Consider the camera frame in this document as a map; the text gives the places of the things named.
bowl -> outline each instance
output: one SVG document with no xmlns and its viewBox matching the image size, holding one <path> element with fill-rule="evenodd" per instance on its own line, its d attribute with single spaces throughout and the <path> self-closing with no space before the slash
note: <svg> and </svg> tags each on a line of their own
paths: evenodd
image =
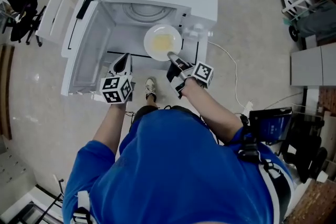
<svg viewBox="0 0 336 224">
<path fill-rule="evenodd" d="M 169 61 L 167 53 L 172 51 L 178 54 L 182 48 L 182 38 L 171 25 L 155 25 L 147 31 L 144 47 L 153 59 Z"/>
</svg>

sneaker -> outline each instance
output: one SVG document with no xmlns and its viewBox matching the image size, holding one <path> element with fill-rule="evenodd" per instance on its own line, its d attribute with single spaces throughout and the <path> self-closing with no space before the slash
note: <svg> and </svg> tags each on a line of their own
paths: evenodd
<svg viewBox="0 0 336 224">
<path fill-rule="evenodd" d="M 154 78 L 148 78 L 146 80 L 146 100 L 148 96 L 153 95 L 154 96 L 154 102 L 156 101 L 156 85 L 155 85 L 155 79 Z"/>
</svg>

person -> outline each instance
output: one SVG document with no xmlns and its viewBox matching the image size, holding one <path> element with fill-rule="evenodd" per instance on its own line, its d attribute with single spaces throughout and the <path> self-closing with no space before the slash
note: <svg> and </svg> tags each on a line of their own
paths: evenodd
<svg viewBox="0 0 336 224">
<path fill-rule="evenodd" d="M 125 104 L 111 105 L 93 140 L 78 152 L 64 196 L 64 223 L 83 190 L 97 223 L 273 223 L 258 164 L 237 157 L 240 119 L 194 78 L 186 79 L 182 94 L 204 122 L 181 106 L 158 109 L 154 79 L 147 79 L 145 92 L 147 105 L 137 112 L 116 162 Z M 266 145 L 258 147 L 287 173 Z"/>
</svg>

white tile floor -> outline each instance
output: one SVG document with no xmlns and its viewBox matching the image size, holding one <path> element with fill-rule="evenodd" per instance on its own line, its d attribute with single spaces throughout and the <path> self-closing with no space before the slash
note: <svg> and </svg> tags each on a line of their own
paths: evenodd
<svg viewBox="0 0 336 224">
<path fill-rule="evenodd" d="M 41 8 L 48 0 L 38 2 Z M 218 23 L 211 41 L 237 61 L 238 98 L 244 105 L 253 100 L 254 109 L 301 91 L 289 85 L 290 53 L 297 49 L 282 22 L 281 8 L 281 0 L 218 0 Z M 90 95 L 60 95 L 66 64 L 60 45 L 45 41 L 39 48 L 32 39 L 30 46 L 15 46 L 10 84 L 13 140 L 6 144 L 34 169 L 40 185 L 58 193 L 52 174 L 68 178 L 77 151 L 92 139 L 108 106 L 93 101 Z M 233 62 L 212 46 L 207 62 L 215 68 L 209 92 L 231 111 L 241 112 L 235 100 Z M 158 80 L 160 106 L 187 105 L 175 97 L 165 74 L 135 71 L 135 102 L 128 110 L 136 111 L 145 103 L 143 85 L 148 76 Z M 297 95 L 274 107 L 299 103 L 301 98 Z M 123 136 L 130 119 L 125 121 Z"/>
</svg>

wheel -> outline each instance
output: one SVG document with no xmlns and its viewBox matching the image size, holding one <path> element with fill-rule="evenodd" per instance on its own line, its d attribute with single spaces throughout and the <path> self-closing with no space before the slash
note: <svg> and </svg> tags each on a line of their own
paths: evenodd
<svg viewBox="0 0 336 224">
<path fill-rule="evenodd" d="M 291 25 L 288 28 L 290 37 L 292 38 L 293 41 L 297 42 L 299 40 L 299 32 L 295 29 L 295 27 L 293 25 Z"/>
</svg>

